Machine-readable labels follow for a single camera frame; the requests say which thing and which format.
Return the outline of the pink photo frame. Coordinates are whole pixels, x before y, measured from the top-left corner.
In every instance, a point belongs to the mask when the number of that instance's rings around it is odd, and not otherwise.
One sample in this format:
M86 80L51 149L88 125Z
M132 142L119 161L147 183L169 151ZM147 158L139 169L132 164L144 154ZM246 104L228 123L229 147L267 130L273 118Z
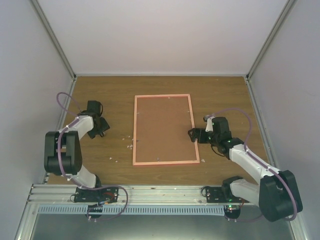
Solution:
M200 163L191 96L185 94L136 95L133 118L133 166Z

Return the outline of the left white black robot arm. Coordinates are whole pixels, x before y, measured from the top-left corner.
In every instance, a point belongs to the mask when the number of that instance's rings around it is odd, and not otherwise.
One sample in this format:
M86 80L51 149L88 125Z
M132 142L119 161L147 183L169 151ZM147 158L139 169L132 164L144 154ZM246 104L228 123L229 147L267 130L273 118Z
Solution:
M78 113L74 120L58 131L45 135L44 169L47 173L63 176L79 188L85 189L86 197L98 202L103 197L99 177L83 165L80 140L88 135L104 137L110 125L103 117L103 105L89 100L86 109Z

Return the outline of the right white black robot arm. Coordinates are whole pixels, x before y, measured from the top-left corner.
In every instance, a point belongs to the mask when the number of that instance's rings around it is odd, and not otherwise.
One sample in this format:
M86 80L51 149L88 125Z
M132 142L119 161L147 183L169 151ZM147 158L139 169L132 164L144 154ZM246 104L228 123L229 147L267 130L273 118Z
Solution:
M225 117L205 116L205 128L188 131L193 143L209 144L212 151L236 163L254 180L250 183L241 176L225 179L221 187L202 188L208 203L226 202L224 216L237 221L241 207L236 203L249 202L257 206L261 216L270 222L280 219L293 221L303 210L303 204L294 174L273 167L254 154L238 137L233 137Z

